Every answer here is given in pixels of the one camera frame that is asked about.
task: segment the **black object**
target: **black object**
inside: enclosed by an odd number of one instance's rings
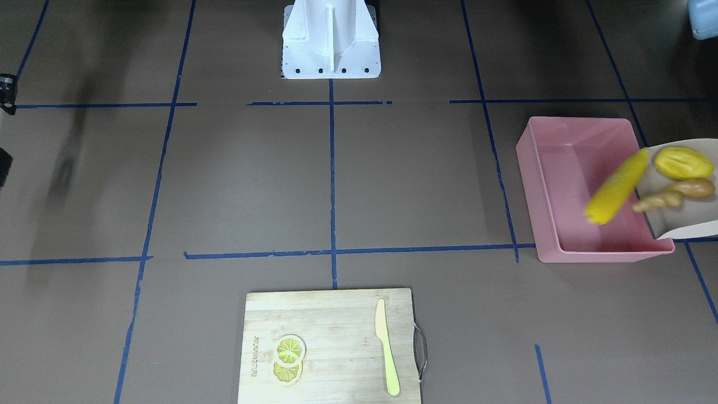
[[[10,172],[10,164],[12,164],[12,156],[0,148],[0,188],[5,185],[7,174]]]
[[[15,97],[17,96],[17,76],[0,73],[0,108],[10,115],[15,115]]]

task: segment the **yellow corn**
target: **yellow corn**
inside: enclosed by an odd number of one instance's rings
[[[643,177],[643,173],[648,167],[648,154],[648,149],[638,150],[601,185],[586,206],[585,213],[588,221],[595,224],[606,224],[616,216],[640,178]]]

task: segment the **cutting board handle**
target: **cutting board handle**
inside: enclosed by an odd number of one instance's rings
[[[417,331],[416,333],[414,333],[414,335],[418,333],[421,337],[421,346],[424,348],[424,363],[421,365],[416,358],[416,352],[414,352],[414,359],[417,360],[416,368],[419,371],[419,383],[421,383],[421,381],[424,379],[424,370],[426,370],[426,366],[429,364],[429,351],[427,351],[426,349],[426,337],[424,337],[424,332],[419,328],[419,325],[416,323],[416,320],[414,320],[414,330]]]

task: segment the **knife handle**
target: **knife handle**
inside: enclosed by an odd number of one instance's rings
[[[382,341],[384,351],[384,372],[386,376],[386,391],[389,395],[398,395],[399,376],[396,374],[396,366],[394,365],[394,357],[391,354],[391,345],[389,341]]]

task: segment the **wooden cutting board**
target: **wooden cutting board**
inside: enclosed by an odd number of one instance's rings
[[[386,391],[381,342],[374,331],[386,301],[391,351],[401,386]],[[304,341],[302,373],[290,385],[274,375],[282,336]],[[324,290],[247,295],[239,404],[420,404],[410,289]]]

